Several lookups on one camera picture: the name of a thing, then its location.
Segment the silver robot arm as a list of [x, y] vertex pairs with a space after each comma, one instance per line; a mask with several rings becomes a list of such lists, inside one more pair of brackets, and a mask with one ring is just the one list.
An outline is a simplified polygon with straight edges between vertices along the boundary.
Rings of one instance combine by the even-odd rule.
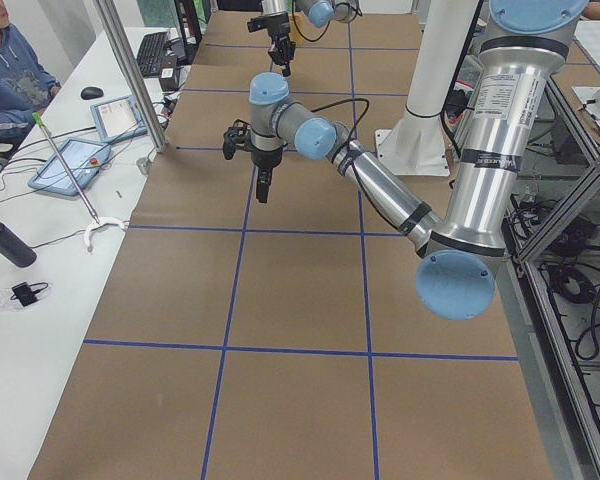
[[274, 72], [250, 84], [252, 158], [280, 157], [290, 144], [329, 160], [421, 257], [415, 288], [438, 316], [467, 320], [491, 304], [506, 246], [501, 222], [549, 77], [561, 69], [581, 1], [493, 1], [479, 60], [474, 112], [444, 217], [413, 194], [341, 123], [305, 108]]
[[291, 38], [294, 12], [300, 11], [316, 28], [327, 29], [333, 21], [350, 23], [362, 10], [358, 1], [293, 1], [292, 13], [285, 1], [261, 1], [262, 14], [247, 22], [250, 32], [266, 30], [271, 40], [268, 54], [281, 69], [284, 77], [291, 75], [291, 62], [295, 56], [296, 42]]

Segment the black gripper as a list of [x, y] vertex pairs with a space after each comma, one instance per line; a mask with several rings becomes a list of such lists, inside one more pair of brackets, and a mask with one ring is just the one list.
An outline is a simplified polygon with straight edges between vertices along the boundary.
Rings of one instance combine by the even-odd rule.
[[259, 203], [267, 203], [272, 181], [272, 171], [282, 162], [283, 148], [262, 150], [253, 147], [251, 161], [258, 168], [256, 183], [256, 199]]
[[274, 34], [271, 37], [272, 44], [268, 54], [272, 61], [282, 67], [284, 76], [291, 75], [290, 63], [295, 56], [295, 42], [292, 41], [288, 34]]

